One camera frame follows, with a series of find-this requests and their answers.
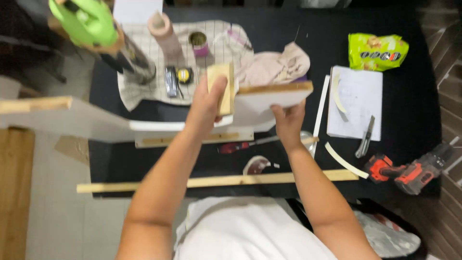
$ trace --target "cordless drill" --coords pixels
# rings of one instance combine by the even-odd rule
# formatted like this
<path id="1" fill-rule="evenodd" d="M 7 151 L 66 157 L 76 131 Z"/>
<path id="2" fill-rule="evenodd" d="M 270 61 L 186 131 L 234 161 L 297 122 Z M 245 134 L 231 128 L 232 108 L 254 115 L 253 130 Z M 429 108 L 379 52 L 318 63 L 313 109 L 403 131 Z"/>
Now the cordless drill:
<path id="1" fill-rule="evenodd" d="M 405 193 L 418 195 L 430 180 L 442 173 L 444 164 L 453 152 L 454 148 L 450 144 L 441 143 L 412 163 L 397 167 L 393 166 L 387 156 L 375 155 L 366 163 L 365 170 L 375 183 L 392 178 Z"/>

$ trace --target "black table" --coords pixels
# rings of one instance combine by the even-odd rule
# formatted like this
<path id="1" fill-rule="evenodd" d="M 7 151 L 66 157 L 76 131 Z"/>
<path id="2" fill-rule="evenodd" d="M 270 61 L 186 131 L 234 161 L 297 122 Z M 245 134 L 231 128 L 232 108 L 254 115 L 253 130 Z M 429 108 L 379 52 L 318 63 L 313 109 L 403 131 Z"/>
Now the black table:
<path id="1" fill-rule="evenodd" d="M 345 160 L 358 168 L 375 153 L 386 154 L 395 164 L 409 163 L 441 142 L 440 112 L 435 77 L 427 45 L 411 9 L 166 9 L 173 22 L 196 22 L 221 19 L 241 25 L 255 52 L 278 51 L 294 40 L 310 56 L 308 79 L 314 92 L 306 101 L 303 130 L 313 131 L 321 98 L 324 77 L 334 65 L 348 66 L 348 34 L 398 34 L 410 45 L 400 68 L 383 73 L 382 139 L 371 142 L 367 155 L 353 155 L 360 140 L 334 138 L 326 134 L 326 99 L 315 160 L 324 169 L 342 169 L 324 148 L 325 142 Z M 145 121 L 184 121 L 187 107 L 143 100 L 132 112 L 122 104 L 116 72 L 103 62 L 96 62 L 91 84 L 90 102 L 119 116 Z M 256 138 L 275 135 L 256 134 Z M 267 172 L 290 172 L 290 165 L 280 142 L 253 146 L 231 155 L 219 155 L 217 144 L 203 145 L 191 177 L 242 174 L 247 161 L 254 155 L 279 163 L 280 169 Z M 134 143 L 107 144 L 89 142 L 92 182 L 141 181 L 160 157 L 164 148 L 136 149 Z M 368 180 L 338 181 L 335 185 L 348 199 L 372 198 L 383 201 L 396 190 L 392 182 L 373 184 Z M 426 187 L 435 191 L 438 180 Z M 131 196 L 132 192 L 95 193 L 97 197 Z M 188 197 L 207 196 L 271 196 L 298 197 L 295 184 L 227 186 L 188 189 Z"/>

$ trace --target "notebook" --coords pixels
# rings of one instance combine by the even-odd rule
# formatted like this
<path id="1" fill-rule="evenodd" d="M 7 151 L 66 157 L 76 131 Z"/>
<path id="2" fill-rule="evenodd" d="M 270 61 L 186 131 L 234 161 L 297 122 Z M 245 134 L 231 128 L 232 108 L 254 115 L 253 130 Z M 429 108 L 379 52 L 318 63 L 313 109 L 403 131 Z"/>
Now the notebook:
<path id="1" fill-rule="evenodd" d="M 334 66 L 330 75 L 327 134 L 362 139 L 373 115 L 371 140 L 380 141 L 383 74 Z"/>

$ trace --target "wooden floor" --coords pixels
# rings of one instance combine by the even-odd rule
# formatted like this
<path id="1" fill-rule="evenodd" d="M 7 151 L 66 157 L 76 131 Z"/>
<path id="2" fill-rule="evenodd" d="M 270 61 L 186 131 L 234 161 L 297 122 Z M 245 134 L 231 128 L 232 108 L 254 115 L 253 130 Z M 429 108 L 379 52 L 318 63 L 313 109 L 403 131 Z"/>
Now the wooden floor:
<path id="1" fill-rule="evenodd" d="M 25 259 L 35 134 L 0 130 L 0 260 Z"/>

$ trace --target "plastic bag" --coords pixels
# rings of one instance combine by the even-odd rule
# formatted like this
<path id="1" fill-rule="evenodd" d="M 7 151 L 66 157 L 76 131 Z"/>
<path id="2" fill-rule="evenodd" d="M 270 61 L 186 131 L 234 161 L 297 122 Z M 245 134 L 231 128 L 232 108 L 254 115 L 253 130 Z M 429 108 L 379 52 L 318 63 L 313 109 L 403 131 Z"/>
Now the plastic bag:
<path id="1" fill-rule="evenodd" d="M 384 71 L 397 68 L 406 58 L 408 50 L 409 44 L 401 40 L 399 35 L 348 35 L 348 60 L 353 69 Z"/>

